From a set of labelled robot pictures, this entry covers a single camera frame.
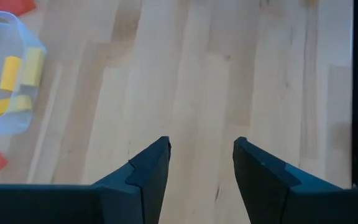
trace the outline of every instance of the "wooden surface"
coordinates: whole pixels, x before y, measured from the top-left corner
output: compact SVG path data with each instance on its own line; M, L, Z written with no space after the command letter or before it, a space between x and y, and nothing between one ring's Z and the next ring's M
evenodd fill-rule
M90 184L160 136L161 223L247 223L239 136L350 187L351 0L38 0L48 55L0 183Z

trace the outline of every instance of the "plastic container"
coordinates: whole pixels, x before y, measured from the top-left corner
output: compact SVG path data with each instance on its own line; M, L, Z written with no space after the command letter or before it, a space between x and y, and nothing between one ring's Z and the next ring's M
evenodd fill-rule
M41 41L16 16L0 11L0 79L6 57L15 56L22 59L14 91L0 90L0 99L13 99L17 95L27 95L31 98L34 108L38 88L20 85L19 81L22 77L23 64L26 61L25 53L29 47L40 48L46 53ZM0 135L22 133L29 127L31 119L32 110L3 114L0 116Z

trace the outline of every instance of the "clear plastic bin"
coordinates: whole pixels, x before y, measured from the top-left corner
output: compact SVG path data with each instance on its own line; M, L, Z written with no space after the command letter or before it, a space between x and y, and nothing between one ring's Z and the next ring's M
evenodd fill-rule
M17 95L29 96L34 107L38 88L20 85L18 81L22 77L23 64L26 60L25 53L29 47L40 48L46 53L46 49L41 41L16 16L9 12L0 11L0 79L6 57L15 56L22 59L14 91L0 90L0 99L11 98L10 108L14 106L12 99ZM0 134L22 133L29 127L31 119L32 110L5 113L0 116Z

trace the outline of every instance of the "wood grain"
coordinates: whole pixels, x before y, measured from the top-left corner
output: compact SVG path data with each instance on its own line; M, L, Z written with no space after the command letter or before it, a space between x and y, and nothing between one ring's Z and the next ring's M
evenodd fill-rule
M249 222L239 136L349 186L351 0L37 5L21 19L48 50L42 84L30 128L0 136L0 183L91 184L168 135L160 223Z

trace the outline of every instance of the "yellow foam block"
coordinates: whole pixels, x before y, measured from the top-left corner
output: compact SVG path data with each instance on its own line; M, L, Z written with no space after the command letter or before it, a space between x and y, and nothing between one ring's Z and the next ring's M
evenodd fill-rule
M5 112L13 113L13 112L20 112L20 111L31 110L31 109L32 109L31 99L27 95L15 96L13 99L6 98L0 100L0 115L4 114Z
M42 65L45 54L42 49L29 47L27 49L24 72L21 83L29 86L39 86L41 80Z
M21 64L22 59L18 57L9 56L5 58L4 67L2 68L0 89L13 91Z

